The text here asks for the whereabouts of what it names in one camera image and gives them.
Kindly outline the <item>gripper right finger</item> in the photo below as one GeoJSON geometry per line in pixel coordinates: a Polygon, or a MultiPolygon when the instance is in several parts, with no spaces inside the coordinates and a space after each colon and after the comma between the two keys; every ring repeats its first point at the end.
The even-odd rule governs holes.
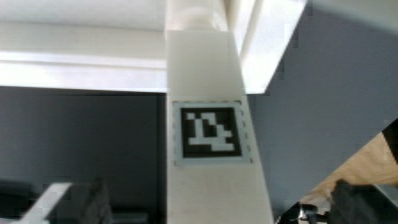
{"type": "Polygon", "coordinates": [[[336,183],[329,224],[398,224],[398,186],[336,183]]]}

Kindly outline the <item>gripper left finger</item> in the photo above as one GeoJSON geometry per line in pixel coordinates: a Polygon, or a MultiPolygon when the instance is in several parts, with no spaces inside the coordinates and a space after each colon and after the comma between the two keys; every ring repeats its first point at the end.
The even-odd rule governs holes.
{"type": "Polygon", "coordinates": [[[103,180],[53,183],[16,224],[112,224],[103,180]]]}

